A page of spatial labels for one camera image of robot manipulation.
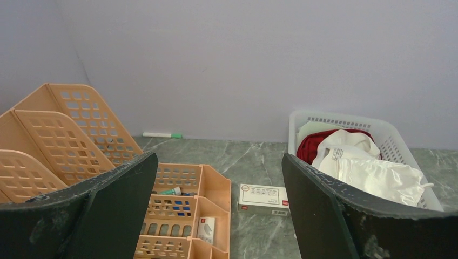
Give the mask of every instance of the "green marble countertop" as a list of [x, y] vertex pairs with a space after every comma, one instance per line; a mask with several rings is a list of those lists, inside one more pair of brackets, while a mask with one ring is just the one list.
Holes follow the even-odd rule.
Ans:
[[[290, 217], [237, 212], [240, 183], [284, 186], [288, 144], [225, 140], [134, 138], [163, 163], [208, 164], [232, 180], [231, 259], [301, 258]], [[445, 211], [458, 209], [458, 151], [412, 149]]]

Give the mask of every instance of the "white box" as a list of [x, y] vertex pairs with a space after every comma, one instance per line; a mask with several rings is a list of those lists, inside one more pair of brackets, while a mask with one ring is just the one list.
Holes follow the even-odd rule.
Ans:
[[205, 242], [213, 244], [214, 223], [214, 217], [200, 217], [199, 227], [197, 228], [197, 237]]
[[284, 187], [240, 184], [239, 212], [289, 215], [289, 202]]

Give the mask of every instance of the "lavender wall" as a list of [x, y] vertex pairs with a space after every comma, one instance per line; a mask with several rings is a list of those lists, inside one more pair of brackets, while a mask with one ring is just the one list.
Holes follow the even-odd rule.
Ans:
[[0, 114], [43, 83], [89, 83], [54, 0], [0, 1], [0, 33]]
[[56, 1], [132, 134], [287, 141], [308, 108], [458, 148], [455, 1]]

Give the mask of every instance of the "white fabric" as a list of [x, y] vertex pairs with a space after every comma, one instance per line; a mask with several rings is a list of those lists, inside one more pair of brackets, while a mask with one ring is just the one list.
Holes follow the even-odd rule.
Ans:
[[322, 132], [322, 131], [331, 131], [333, 129], [339, 130], [341, 128], [342, 127], [334, 125], [334, 124], [317, 122], [317, 121], [309, 121], [305, 123], [302, 127], [300, 127], [299, 133], [296, 134], [296, 140], [297, 140], [298, 146], [302, 143], [304, 138], [310, 134], [315, 134], [315, 133]]
[[425, 191], [423, 173], [400, 163], [377, 159], [338, 159], [337, 179], [383, 199], [416, 206]]
[[336, 178], [337, 159], [341, 157], [380, 158], [380, 150], [368, 135], [350, 133], [341, 129], [329, 135], [318, 145], [312, 166]]

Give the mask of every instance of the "white laundry basket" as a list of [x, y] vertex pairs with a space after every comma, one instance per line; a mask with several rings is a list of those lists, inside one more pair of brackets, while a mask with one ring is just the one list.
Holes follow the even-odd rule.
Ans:
[[[296, 134], [299, 131], [299, 127], [309, 121], [325, 122], [344, 128], [361, 129], [369, 132], [380, 149], [384, 160], [403, 163], [420, 169], [406, 143], [393, 125], [383, 120], [337, 113], [313, 112], [307, 110], [299, 110], [291, 113], [289, 116], [289, 154], [296, 155], [296, 151], [300, 145], [300, 142], [296, 139]], [[428, 183], [426, 177], [422, 179], [421, 183]], [[420, 199], [417, 207], [443, 211], [439, 200], [431, 188], [425, 189], [423, 197]]]

